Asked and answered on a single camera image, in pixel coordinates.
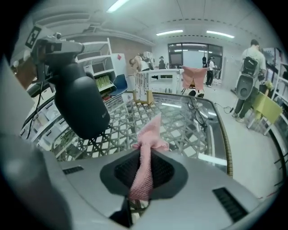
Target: person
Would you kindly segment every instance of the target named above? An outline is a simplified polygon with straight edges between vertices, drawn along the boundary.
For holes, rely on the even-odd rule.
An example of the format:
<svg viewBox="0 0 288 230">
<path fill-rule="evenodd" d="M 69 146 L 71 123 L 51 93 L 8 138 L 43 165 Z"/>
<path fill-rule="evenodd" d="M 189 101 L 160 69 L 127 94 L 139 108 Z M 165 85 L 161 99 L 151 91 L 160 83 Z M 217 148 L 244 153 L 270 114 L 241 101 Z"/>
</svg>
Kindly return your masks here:
<svg viewBox="0 0 288 230">
<path fill-rule="evenodd" d="M 206 57 L 205 57 L 205 52 L 204 52 L 204 57 L 202 58 L 202 64 L 203 64 L 203 68 L 207 68 L 208 67 L 208 65 L 207 65 L 207 59 L 206 59 Z"/>
<path fill-rule="evenodd" d="M 165 61 L 164 61 L 164 57 L 163 57 L 163 56 L 160 57 L 159 69 L 160 69 L 160 70 L 166 69 L 166 63 L 165 63 Z"/>
<path fill-rule="evenodd" d="M 251 41 L 251 47 L 246 49 L 246 50 L 244 50 L 244 52 L 242 53 L 242 56 L 241 56 L 242 68 L 243 68 L 243 60 L 246 57 L 251 57 L 251 58 L 255 59 L 258 62 L 258 64 L 257 64 L 256 70 L 254 72 L 254 76 L 253 76 L 253 78 L 254 78 L 254 87 L 253 87 L 253 90 L 252 90 L 250 96 L 246 100 L 238 99 L 235 111 L 232 114 L 232 116 L 234 118 L 236 118 L 236 120 L 238 122 L 240 122 L 240 123 L 244 122 L 244 116 L 248 112 L 248 110 L 250 109 L 250 107 L 251 107 L 251 105 L 252 105 L 252 103 L 253 103 L 253 101 L 255 99 L 255 96 L 258 94 L 258 90 L 257 90 L 257 87 L 255 85 L 256 82 L 258 81 L 257 80 L 258 75 L 259 74 L 264 75 L 265 72 L 266 72 L 266 60 L 265 60 L 264 55 L 260 52 L 260 48 L 259 47 L 260 47 L 259 46 L 259 42 L 257 40 L 255 40 L 255 39 L 253 39 Z"/>
<path fill-rule="evenodd" d="M 206 80 L 206 86 L 211 87 L 211 84 L 213 82 L 213 69 L 215 68 L 214 62 L 212 61 L 214 57 L 209 57 L 208 63 L 209 63 L 209 70 L 207 71 L 207 80 Z"/>
<path fill-rule="evenodd" d="M 137 64 L 138 72 L 150 70 L 148 63 L 145 62 L 139 54 L 134 58 L 130 59 L 129 63 L 132 67 L 134 67 L 134 65 Z"/>
</svg>

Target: cable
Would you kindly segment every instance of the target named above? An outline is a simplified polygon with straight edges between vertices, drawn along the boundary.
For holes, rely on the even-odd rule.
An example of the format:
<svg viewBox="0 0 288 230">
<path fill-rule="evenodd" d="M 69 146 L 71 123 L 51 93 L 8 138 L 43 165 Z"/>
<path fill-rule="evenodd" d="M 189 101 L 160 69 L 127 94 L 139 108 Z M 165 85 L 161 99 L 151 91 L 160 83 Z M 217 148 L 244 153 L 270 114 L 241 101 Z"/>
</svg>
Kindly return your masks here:
<svg viewBox="0 0 288 230">
<path fill-rule="evenodd" d="M 234 108 L 231 108 L 230 106 L 226 106 L 226 107 L 223 107 L 222 105 L 220 105 L 220 104 L 218 104 L 218 103 L 214 103 L 216 106 L 220 106 L 223 110 L 224 110 L 224 112 L 226 113 L 226 114 L 229 114 L 229 113 L 231 113 L 233 110 L 234 110 Z"/>
<path fill-rule="evenodd" d="M 34 114 L 33 114 L 32 118 L 31 118 L 31 122 L 30 122 L 30 125 L 29 125 L 29 131 L 28 131 L 28 135 L 27 135 L 27 137 L 26 137 L 26 140 L 27 140 L 27 139 L 29 138 L 29 136 L 30 136 L 33 119 L 34 119 L 35 115 L 38 114 L 38 109 L 39 109 L 39 105 L 40 105 L 40 99 L 41 99 L 41 93 L 42 93 L 43 85 L 44 85 L 44 82 L 41 82 L 39 99 L 38 99 L 38 102 L 37 102 L 37 105 L 36 105 L 36 109 L 35 109 L 35 111 L 34 111 Z"/>
<path fill-rule="evenodd" d="M 196 119 L 196 120 L 198 121 L 198 123 L 203 127 L 203 129 L 206 129 L 206 128 L 207 128 L 207 125 L 206 125 L 206 122 L 205 122 L 205 120 L 204 120 L 203 115 L 201 114 L 201 112 L 199 111 L 199 109 L 193 104 L 193 101 L 192 101 L 191 97 L 189 97 L 189 98 L 190 98 L 190 101 L 191 101 L 191 104 L 192 104 L 193 108 L 195 109 L 195 113 L 194 113 L 195 119 Z M 200 122 L 199 119 L 197 118 L 197 116 L 196 116 L 196 113 L 197 113 L 197 112 L 198 112 L 198 114 L 201 116 L 203 122 Z"/>
</svg>

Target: pink cloth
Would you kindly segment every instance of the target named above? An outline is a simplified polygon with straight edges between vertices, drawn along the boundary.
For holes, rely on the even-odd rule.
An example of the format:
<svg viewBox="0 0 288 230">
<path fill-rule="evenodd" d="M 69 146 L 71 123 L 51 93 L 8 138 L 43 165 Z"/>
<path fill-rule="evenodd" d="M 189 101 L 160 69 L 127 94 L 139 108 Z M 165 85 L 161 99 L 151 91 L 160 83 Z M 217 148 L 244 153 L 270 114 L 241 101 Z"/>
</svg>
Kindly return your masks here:
<svg viewBox="0 0 288 230">
<path fill-rule="evenodd" d="M 202 90 L 205 74 L 207 73 L 207 68 L 197 69 L 185 66 L 183 66 L 182 68 L 184 69 L 182 87 L 188 89 L 192 81 L 194 80 L 196 90 Z"/>
<path fill-rule="evenodd" d="M 140 167 L 130 188 L 130 199 L 149 200 L 153 189 L 151 148 L 158 151 L 169 150 L 169 144 L 160 138 L 160 126 L 161 114 L 158 114 L 140 130 L 138 143 L 133 145 L 133 148 L 140 148 Z"/>
</svg>

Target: ceiling light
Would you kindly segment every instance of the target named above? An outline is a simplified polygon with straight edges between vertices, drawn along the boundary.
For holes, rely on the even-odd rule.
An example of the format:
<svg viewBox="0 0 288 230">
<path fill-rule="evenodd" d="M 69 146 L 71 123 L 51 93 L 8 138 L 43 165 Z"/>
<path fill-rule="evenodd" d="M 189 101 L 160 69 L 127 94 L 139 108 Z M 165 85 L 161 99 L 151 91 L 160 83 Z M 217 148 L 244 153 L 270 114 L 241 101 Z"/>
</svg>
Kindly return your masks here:
<svg viewBox="0 0 288 230">
<path fill-rule="evenodd" d="M 172 105 L 172 104 L 166 104 L 162 103 L 163 106 L 171 106 L 171 107 L 176 107 L 176 108 L 182 108 L 182 106 L 177 106 L 177 105 Z"/>
<path fill-rule="evenodd" d="M 214 31 L 207 31 L 208 34 L 218 34 L 218 35 L 222 35 L 225 37 L 229 37 L 229 38 L 234 38 L 234 36 L 229 35 L 229 34 L 223 34 L 223 33 L 219 33 L 219 32 L 214 32 Z"/>
<path fill-rule="evenodd" d="M 129 0 L 118 0 L 107 10 L 107 13 L 112 13 L 112 12 L 116 11 L 118 8 L 123 6 L 128 1 Z"/>
<path fill-rule="evenodd" d="M 206 119 L 208 118 L 208 116 L 205 113 L 202 113 L 201 111 L 199 111 L 199 113 L 201 113 L 204 118 Z"/>
<path fill-rule="evenodd" d="M 195 44 L 195 43 L 183 43 L 183 45 L 207 47 L 207 45 L 205 45 L 205 44 Z"/>
<path fill-rule="evenodd" d="M 160 35 L 165 35 L 165 34 L 174 34 L 174 33 L 182 33 L 183 30 L 177 30 L 177 31 L 167 31 L 167 32 L 163 32 L 163 33 L 159 33 L 159 34 L 156 34 L 157 36 L 160 36 Z"/>
<path fill-rule="evenodd" d="M 213 116 L 217 116 L 216 113 L 212 113 L 212 112 L 208 112 L 208 114 L 213 115 Z"/>
<path fill-rule="evenodd" d="M 199 153 L 198 154 L 198 159 L 205 160 L 205 161 L 211 162 L 211 163 L 216 163 L 216 164 L 227 166 L 227 160 L 223 160 L 223 159 L 220 159 L 220 158 L 217 158 L 217 157 L 213 157 L 213 156 L 208 156 L 208 155 L 203 154 L 203 153 Z"/>
<path fill-rule="evenodd" d="M 205 50 L 198 50 L 198 51 L 207 53 L 207 51 L 205 51 Z M 209 51 L 209 53 L 212 53 L 212 51 Z"/>
<path fill-rule="evenodd" d="M 195 43 L 185 43 L 183 45 L 190 45 L 190 46 L 207 46 L 205 44 L 195 44 Z"/>
</svg>

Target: man with backpack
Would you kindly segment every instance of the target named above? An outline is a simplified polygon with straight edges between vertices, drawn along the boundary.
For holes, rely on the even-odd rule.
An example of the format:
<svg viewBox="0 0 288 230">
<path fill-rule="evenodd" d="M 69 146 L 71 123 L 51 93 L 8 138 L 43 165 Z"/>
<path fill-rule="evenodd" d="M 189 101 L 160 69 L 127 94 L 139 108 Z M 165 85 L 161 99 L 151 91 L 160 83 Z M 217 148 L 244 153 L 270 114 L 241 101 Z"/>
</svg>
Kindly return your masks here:
<svg viewBox="0 0 288 230">
<path fill-rule="evenodd" d="M 138 54 L 134 58 L 130 59 L 129 63 L 131 67 L 134 67 L 134 65 L 137 64 L 138 72 L 153 70 L 150 59 L 142 54 Z"/>
<path fill-rule="evenodd" d="M 256 67 L 256 70 L 255 70 L 254 75 L 253 75 L 253 77 L 254 77 L 254 83 L 253 84 L 255 86 L 255 83 L 257 81 L 257 76 L 259 74 L 264 75 L 266 72 L 266 60 L 265 60 L 264 55 L 259 51 L 259 42 L 256 41 L 255 39 L 252 39 L 251 47 L 244 50 L 244 52 L 242 53 L 242 56 L 241 56 L 242 68 L 241 68 L 241 70 L 243 69 L 243 62 L 244 62 L 244 59 L 246 57 L 253 58 L 254 60 L 257 61 L 257 67 Z M 250 109 L 253 98 L 255 97 L 255 95 L 257 93 L 258 93 L 257 87 L 253 87 L 253 90 L 252 90 L 250 96 L 246 100 L 238 99 L 235 111 L 232 114 L 232 116 L 234 118 L 236 118 L 236 120 L 238 122 L 240 122 L 240 123 L 244 122 L 244 116 L 248 112 L 248 110 Z"/>
</svg>

